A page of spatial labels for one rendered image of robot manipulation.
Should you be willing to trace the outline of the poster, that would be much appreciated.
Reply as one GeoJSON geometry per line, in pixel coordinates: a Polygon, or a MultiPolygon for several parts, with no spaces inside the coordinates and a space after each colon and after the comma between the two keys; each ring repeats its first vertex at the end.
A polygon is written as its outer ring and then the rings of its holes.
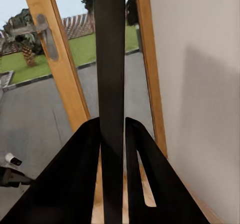
{"type": "Polygon", "coordinates": [[[104,224],[123,224],[126,0],[94,0],[104,224]]]}

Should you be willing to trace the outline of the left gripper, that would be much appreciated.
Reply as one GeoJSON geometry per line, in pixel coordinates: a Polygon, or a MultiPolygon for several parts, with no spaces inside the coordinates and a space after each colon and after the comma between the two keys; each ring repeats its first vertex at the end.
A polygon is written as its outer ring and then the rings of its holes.
{"type": "MultiPolygon", "coordinates": [[[[34,178],[35,179],[35,178],[34,178]]],[[[1,187],[15,187],[18,188],[21,185],[32,185],[33,179],[26,177],[12,168],[4,168],[0,166],[0,186],[1,187]]]]}

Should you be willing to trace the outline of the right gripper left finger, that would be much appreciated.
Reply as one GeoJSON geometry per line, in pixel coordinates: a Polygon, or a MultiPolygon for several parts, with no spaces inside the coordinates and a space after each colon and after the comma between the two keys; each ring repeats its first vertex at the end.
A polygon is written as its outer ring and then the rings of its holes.
{"type": "Polygon", "coordinates": [[[101,131],[82,124],[0,224],[91,224],[101,131]]]}

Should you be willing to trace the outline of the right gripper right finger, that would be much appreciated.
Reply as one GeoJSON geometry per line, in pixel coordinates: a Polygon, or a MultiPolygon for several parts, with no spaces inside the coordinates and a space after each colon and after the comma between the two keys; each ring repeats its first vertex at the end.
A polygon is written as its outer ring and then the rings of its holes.
{"type": "Polygon", "coordinates": [[[144,125],[125,119],[129,224],[209,224],[144,125]],[[156,207],[145,204],[137,151],[156,207]]]}

